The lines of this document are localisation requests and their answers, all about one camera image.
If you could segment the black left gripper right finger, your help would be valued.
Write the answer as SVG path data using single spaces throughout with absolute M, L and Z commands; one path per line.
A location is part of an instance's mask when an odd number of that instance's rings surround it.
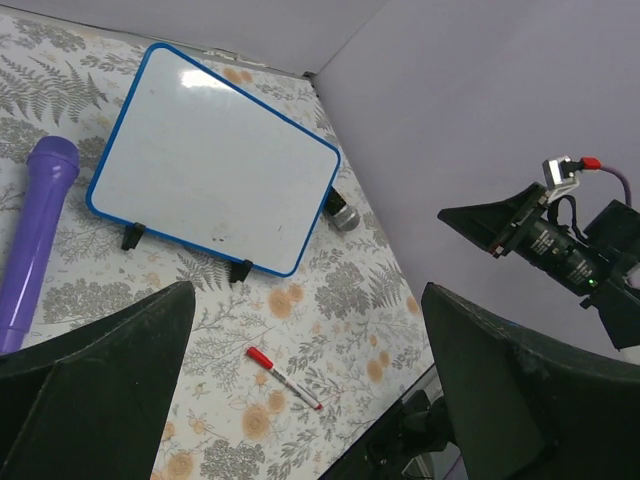
M 639 368 L 430 283 L 421 299 L 471 479 L 636 479 Z

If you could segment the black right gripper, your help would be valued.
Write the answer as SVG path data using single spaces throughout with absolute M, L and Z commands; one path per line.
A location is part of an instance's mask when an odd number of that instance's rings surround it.
M 437 218 L 476 247 L 500 256 L 540 201 L 545 188 L 532 183 L 503 201 L 442 209 Z M 639 269 L 639 213 L 613 200 L 583 230 L 577 226 L 577 203 L 570 226 L 558 223 L 558 200 L 539 218 L 515 252 L 595 308 L 618 350 L 639 345 L 639 289 L 631 274 Z

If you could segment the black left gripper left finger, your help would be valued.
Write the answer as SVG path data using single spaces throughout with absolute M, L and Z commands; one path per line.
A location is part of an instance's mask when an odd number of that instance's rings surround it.
M 2 478 L 149 478 L 195 309 L 179 281 L 2 356 Z

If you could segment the red white marker pen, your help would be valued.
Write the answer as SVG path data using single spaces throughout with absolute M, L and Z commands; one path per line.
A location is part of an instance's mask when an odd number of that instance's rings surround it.
M 267 355 L 256 347 L 249 347 L 246 350 L 248 358 L 260 365 L 263 369 L 269 371 L 272 376 L 283 383 L 295 396 L 302 400 L 306 405 L 315 411 L 321 411 L 323 405 L 303 386 L 297 384 L 286 373 L 284 373 Z

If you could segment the blue framed whiteboard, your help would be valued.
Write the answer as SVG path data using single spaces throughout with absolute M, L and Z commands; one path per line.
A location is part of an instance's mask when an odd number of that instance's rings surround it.
M 86 203 L 255 269 L 298 268 L 338 150 L 166 43 L 145 52 Z

